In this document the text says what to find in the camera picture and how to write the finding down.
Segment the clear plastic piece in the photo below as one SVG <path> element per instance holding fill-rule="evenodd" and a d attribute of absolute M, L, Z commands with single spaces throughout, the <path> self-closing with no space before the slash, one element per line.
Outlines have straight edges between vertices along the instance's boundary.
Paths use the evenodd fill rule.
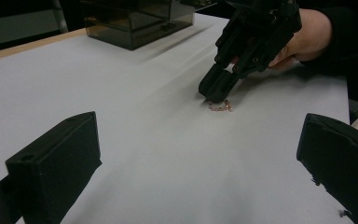
<path fill-rule="evenodd" d="M 197 9 L 217 0 L 81 0 L 87 35 L 137 49 L 193 24 Z"/>

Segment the human hand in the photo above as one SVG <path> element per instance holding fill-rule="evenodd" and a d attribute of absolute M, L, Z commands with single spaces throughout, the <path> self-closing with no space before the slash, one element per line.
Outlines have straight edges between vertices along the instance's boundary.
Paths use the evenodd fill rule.
<path fill-rule="evenodd" d="M 295 60 L 310 61 L 321 56 L 332 38 L 330 20 L 322 13 L 311 9 L 300 9 L 302 28 L 268 65 L 271 69 L 283 70 Z"/>

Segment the robotic hand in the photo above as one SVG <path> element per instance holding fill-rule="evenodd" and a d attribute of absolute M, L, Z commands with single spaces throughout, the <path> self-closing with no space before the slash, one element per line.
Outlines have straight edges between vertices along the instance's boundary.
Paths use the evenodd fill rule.
<path fill-rule="evenodd" d="M 213 103 L 223 102 L 240 78 L 266 70 L 269 63 L 301 29 L 296 0 L 229 0 L 233 17 L 216 41 L 215 64 L 199 85 Z M 238 57 L 232 73 L 226 68 Z"/>

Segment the small object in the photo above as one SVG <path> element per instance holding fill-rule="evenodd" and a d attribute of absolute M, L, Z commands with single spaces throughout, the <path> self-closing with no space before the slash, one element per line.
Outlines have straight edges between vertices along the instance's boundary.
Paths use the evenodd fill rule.
<path fill-rule="evenodd" d="M 209 108 L 212 111 L 225 111 L 225 110 L 228 110 L 229 112 L 232 112 L 232 105 L 229 102 L 229 100 L 225 100 L 223 103 L 225 103 L 225 106 L 213 107 L 213 103 L 212 103 L 212 101 L 210 101 L 209 102 Z"/>

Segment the white table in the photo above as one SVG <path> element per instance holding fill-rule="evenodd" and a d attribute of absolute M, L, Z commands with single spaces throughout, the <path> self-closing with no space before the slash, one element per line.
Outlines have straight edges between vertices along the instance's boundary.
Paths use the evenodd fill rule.
<path fill-rule="evenodd" d="M 80 35 L 0 59 L 0 179 L 38 136 L 96 111 L 103 165 L 62 223 L 351 223 L 296 160 L 307 113 L 349 121 L 345 78 L 266 71 L 231 93 L 233 112 L 210 111 L 198 85 L 226 23 L 197 15 L 135 51 Z"/>

